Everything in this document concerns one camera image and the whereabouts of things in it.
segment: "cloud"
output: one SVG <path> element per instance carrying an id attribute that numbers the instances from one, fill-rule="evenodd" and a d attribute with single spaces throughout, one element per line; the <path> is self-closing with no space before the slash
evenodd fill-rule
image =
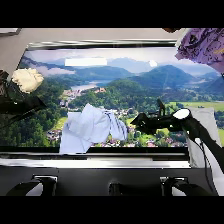
<path id="1" fill-rule="evenodd" d="M 43 76 L 50 76 L 50 75 L 62 75 L 62 74 L 75 74 L 75 71 L 69 71 L 66 69 L 61 69 L 61 68 L 51 68 L 48 69 L 46 66 L 36 66 L 33 64 L 30 64 L 31 68 L 35 68 L 40 74 Z"/>

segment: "white cloth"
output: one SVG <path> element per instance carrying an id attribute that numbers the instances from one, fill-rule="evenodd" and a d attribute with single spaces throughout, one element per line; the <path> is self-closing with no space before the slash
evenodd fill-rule
<path id="1" fill-rule="evenodd" d="M 127 139 L 127 128 L 110 111 L 87 104 L 81 112 L 69 112 L 62 130 L 60 154 L 86 153 L 93 143 L 107 140 L 108 135 Z"/>
<path id="2" fill-rule="evenodd" d="M 185 35 L 191 30 L 191 28 L 184 28 L 183 32 L 181 33 L 180 37 L 177 39 L 177 42 L 175 44 L 175 46 L 178 48 L 181 44 L 181 41 L 183 40 L 183 38 L 185 37 Z"/>
<path id="3" fill-rule="evenodd" d="M 192 116 L 197 119 L 209 132 L 211 138 L 216 141 L 216 143 L 221 146 L 219 133 L 214 117 L 214 108 L 193 108 L 188 107 L 192 113 Z M 205 161 L 204 155 L 200 148 L 187 138 L 188 150 L 190 155 L 190 165 L 192 167 L 204 168 Z M 211 153 L 208 147 L 204 144 L 205 154 L 211 164 L 213 182 L 216 190 L 220 196 L 224 196 L 224 174 Z"/>
<path id="4" fill-rule="evenodd" d="M 36 90 L 44 78 L 36 69 L 18 69 L 13 72 L 12 81 L 15 82 L 20 90 L 25 93 L 31 93 Z"/>

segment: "landscape picture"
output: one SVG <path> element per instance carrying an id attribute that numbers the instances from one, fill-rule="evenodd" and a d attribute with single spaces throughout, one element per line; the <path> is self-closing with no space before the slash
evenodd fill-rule
<path id="1" fill-rule="evenodd" d="M 207 65 L 178 61 L 174 47 L 58 49 L 26 51 L 20 69 L 35 68 L 44 76 L 38 96 L 47 109 L 1 130 L 1 146 L 59 147 L 68 112 L 87 103 L 112 110 L 128 129 L 128 139 L 108 136 L 95 147 L 184 147 L 183 132 L 157 130 L 146 135 L 131 121 L 158 111 L 157 99 L 170 114 L 179 108 L 214 107 L 224 146 L 224 79 Z M 67 59 L 103 58 L 106 65 L 65 66 Z"/>

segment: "purple patterned fabric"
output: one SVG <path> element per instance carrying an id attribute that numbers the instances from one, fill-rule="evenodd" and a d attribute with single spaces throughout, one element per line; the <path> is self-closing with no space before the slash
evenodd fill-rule
<path id="1" fill-rule="evenodd" d="M 192 28 L 181 41 L 176 58 L 207 64 L 224 73 L 224 28 Z"/>

